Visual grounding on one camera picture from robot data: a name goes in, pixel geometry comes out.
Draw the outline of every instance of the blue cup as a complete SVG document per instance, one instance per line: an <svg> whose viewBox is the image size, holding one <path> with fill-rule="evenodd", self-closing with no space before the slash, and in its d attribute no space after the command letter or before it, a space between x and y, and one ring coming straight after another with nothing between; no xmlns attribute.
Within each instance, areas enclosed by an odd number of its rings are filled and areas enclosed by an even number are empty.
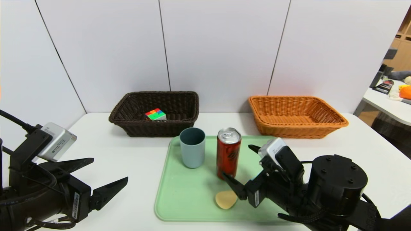
<svg viewBox="0 0 411 231"><path fill-rule="evenodd" d="M195 169L204 163L206 135L203 130L189 127L180 133L182 161L185 166Z"/></svg>

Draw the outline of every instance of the soda can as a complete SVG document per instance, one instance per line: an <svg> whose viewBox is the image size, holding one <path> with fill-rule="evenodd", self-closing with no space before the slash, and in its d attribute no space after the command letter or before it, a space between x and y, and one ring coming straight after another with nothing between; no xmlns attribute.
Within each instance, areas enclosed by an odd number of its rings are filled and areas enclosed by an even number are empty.
<svg viewBox="0 0 411 231"><path fill-rule="evenodd" d="M224 128L217 135L217 176L223 178L223 172L236 176L238 156L240 154L241 134L234 128Z"/></svg>

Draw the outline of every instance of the orange wicker basket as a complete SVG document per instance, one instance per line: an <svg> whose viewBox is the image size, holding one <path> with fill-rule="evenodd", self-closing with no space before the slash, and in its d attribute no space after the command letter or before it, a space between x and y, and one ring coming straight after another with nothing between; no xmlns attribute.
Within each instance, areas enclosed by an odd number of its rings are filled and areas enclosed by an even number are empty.
<svg viewBox="0 0 411 231"><path fill-rule="evenodd" d="M318 139L348 126L342 115L317 97L252 96L248 102L262 135Z"/></svg>

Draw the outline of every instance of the white table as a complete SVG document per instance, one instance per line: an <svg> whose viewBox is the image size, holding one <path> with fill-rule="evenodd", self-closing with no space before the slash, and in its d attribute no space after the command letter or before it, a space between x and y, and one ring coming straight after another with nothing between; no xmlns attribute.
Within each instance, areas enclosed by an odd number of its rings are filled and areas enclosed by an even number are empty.
<svg viewBox="0 0 411 231"><path fill-rule="evenodd" d="M334 154L353 159L368 175L365 193L383 217L392 217L411 203L411 161L354 115L345 113L343 116L350 125L323 139L285 141L301 161ZM73 173L93 189L125 176L129 177L129 182L102 210L92 211L73 230L308 230L293 223L270 226L159 220L154 214L154 202L171 138L130 138L120 127L109 123L108 117L109 113L90 113L73 125L70 131L78 140L61 160L94 157L93 164ZM243 135L259 135L250 113L200 113L195 127L212 136L223 127L234 127ZM309 167L305 165L305 181L309 177Z"/></svg>
<svg viewBox="0 0 411 231"><path fill-rule="evenodd" d="M399 85L403 85L404 82L394 80L393 88L398 88ZM363 101L358 106L355 114L359 115L364 109L365 103L372 105L378 110L389 115L396 121L411 126L411 105L388 99L386 94L377 92L371 88L368 88L363 97Z"/></svg>

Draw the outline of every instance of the green tray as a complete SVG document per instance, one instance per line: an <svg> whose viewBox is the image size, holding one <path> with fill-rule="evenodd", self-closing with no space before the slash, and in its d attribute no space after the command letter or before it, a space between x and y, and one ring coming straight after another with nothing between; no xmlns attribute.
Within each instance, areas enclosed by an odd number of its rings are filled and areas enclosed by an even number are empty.
<svg viewBox="0 0 411 231"><path fill-rule="evenodd" d="M242 137L236 176L242 184L263 170L259 165L260 157L248 145L262 146L270 139L272 136ZM269 199L257 208L240 200L228 210L217 206L215 195L230 187L216 175L217 136L207 136L205 140L204 164L196 169L189 169L182 163L179 137L171 140L154 205L157 217L163 221L183 222L287 223L277 217L277 213L286 212Z"/></svg>

